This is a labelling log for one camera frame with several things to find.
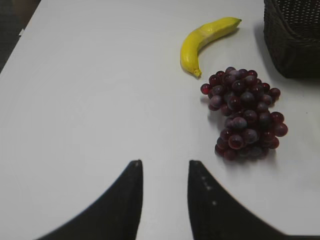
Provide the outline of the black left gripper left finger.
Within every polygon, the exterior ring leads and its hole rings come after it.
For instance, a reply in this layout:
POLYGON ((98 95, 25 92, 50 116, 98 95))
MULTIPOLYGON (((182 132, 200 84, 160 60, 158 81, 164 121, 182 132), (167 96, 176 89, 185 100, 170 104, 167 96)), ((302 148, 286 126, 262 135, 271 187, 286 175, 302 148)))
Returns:
POLYGON ((41 240, 135 240, 143 206, 143 163, 132 160, 90 206, 41 240))

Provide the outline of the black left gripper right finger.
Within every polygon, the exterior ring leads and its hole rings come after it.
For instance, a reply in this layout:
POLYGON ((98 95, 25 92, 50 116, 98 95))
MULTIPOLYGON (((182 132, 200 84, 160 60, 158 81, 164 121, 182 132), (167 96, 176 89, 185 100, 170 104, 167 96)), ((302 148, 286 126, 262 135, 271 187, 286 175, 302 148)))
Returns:
POLYGON ((232 197, 199 160, 188 167, 187 203, 195 240, 318 240, 272 227, 232 197))

